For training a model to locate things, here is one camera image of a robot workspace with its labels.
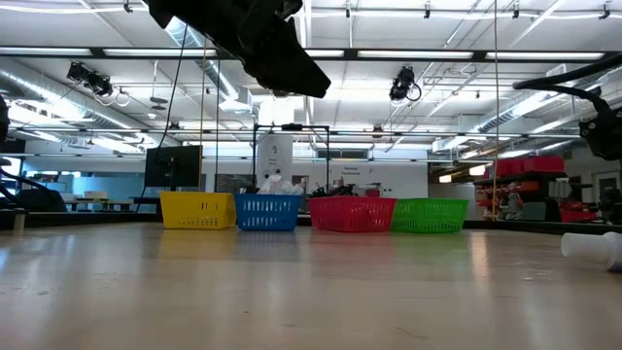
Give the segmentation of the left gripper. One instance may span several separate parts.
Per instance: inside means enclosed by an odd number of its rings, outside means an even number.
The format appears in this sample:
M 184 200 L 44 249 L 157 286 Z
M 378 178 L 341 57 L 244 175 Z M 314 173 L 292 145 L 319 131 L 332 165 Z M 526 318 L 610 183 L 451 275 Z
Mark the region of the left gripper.
M 276 95 L 323 98 L 330 78 L 296 38 L 291 15 L 300 1 L 150 0 L 149 12 L 164 28 L 177 18 L 220 49 L 243 61 L 244 70 Z

